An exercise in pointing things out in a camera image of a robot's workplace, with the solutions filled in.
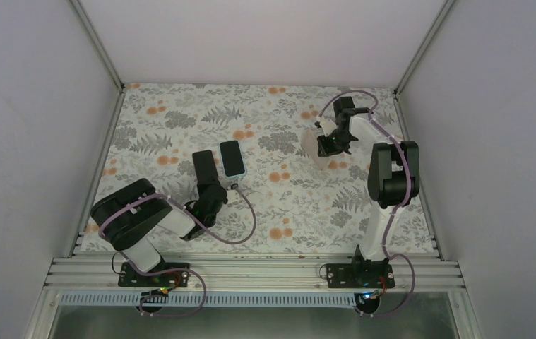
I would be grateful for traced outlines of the aluminium rail base frame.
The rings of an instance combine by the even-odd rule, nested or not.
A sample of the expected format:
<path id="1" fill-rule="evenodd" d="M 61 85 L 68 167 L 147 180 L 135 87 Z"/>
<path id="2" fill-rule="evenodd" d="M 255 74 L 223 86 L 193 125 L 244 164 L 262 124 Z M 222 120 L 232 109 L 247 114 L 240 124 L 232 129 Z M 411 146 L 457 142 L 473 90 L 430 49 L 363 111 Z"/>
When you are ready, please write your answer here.
<path id="1" fill-rule="evenodd" d="M 205 307 L 342 307 L 354 304 L 358 287 L 332 288 L 335 279 L 328 265 L 348 262 L 348 255 L 179 254 L 193 276 L 183 275 L 180 286 L 153 306 Z M 394 286 L 389 295 L 404 292 L 440 292 L 447 296 L 452 320 L 460 338 L 480 338 L 460 266 L 434 254 L 411 256 L 392 262 Z M 152 285 L 132 282 L 119 285 L 117 267 L 109 256 L 79 255 L 52 261 L 28 338 L 50 338 L 58 310 L 63 305 L 132 307 Z"/>

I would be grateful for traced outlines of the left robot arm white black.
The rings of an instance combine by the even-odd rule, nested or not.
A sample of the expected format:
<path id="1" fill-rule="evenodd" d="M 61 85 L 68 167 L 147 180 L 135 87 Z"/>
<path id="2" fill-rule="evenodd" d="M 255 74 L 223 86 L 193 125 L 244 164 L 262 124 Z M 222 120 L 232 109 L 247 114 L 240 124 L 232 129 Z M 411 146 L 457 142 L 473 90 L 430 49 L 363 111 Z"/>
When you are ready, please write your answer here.
<path id="1" fill-rule="evenodd" d="M 154 286 L 163 280 L 165 267 L 148 233 L 165 222 L 169 232 L 190 241 L 215 224 L 227 203 L 227 190 L 216 179 L 201 182 L 197 191 L 196 200 L 181 206 L 147 179 L 139 179 L 98 201 L 90 217 L 99 226 L 100 238 L 133 264 L 144 284 Z"/>

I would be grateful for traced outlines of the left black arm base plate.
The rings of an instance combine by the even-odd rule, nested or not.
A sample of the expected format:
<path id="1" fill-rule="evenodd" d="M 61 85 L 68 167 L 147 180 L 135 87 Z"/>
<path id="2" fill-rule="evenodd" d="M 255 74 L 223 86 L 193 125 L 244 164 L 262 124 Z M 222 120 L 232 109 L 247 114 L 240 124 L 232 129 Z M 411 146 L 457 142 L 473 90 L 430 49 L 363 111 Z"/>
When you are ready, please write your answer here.
<path id="1" fill-rule="evenodd" d="M 189 274 L 182 277 L 182 272 L 163 273 L 162 275 L 145 276 L 137 273 L 130 263 L 123 263 L 119 272 L 117 285 L 119 287 L 144 288 L 175 288 L 186 287 Z"/>

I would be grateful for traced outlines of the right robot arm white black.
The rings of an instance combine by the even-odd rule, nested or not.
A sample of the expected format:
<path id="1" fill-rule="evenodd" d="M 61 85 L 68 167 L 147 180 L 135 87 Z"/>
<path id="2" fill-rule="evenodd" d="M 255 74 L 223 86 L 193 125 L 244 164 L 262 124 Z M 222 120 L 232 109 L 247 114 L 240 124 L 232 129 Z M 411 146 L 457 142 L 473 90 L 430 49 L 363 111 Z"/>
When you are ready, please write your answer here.
<path id="1" fill-rule="evenodd" d="M 329 101 L 335 118 L 318 117 L 320 136 L 310 139 L 316 149 L 310 154 L 319 163 L 327 157 L 349 154 L 354 143 L 371 148 L 367 192 L 371 214 L 363 242 L 349 264 L 328 264 L 331 288 L 394 287 L 387 238 L 397 216 L 419 193 L 419 147 L 414 141 L 398 141 L 377 122 L 374 111 L 356 107 L 350 96 L 337 95 Z"/>

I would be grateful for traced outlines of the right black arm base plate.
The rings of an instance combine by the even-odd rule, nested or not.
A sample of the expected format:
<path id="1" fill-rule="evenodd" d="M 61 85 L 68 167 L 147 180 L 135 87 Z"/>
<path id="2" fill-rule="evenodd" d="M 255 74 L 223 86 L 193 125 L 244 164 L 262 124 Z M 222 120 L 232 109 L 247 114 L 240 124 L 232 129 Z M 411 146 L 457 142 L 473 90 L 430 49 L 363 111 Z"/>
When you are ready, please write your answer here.
<path id="1" fill-rule="evenodd" d="M 351 264 L 327 263 L 318 270 L 318 276 L 330 289 L 391 289 L 395 287 L 392 266 L 384 261 Z"/>

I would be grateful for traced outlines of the floral patterned table mat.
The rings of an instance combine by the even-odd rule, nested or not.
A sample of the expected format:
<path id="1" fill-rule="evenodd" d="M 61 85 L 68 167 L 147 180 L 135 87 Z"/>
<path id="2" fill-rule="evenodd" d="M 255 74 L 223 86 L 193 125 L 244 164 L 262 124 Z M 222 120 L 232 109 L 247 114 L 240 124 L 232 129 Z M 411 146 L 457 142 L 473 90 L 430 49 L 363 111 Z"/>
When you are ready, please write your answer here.
<path id="1" fill-rule="evenodd" d="M 184 241 L 162 221 L 149 234 L 162 252 L 352 253 L 369 222 L 370 151 L 354 147 L 318 169 L 300 142 L 336 87 L 131 83 L 97 197 L 148 179 L 180 203 L 196 197 L 192 155 L 236 140 L 245 195 L 219 213 L 213 234 Z"/>

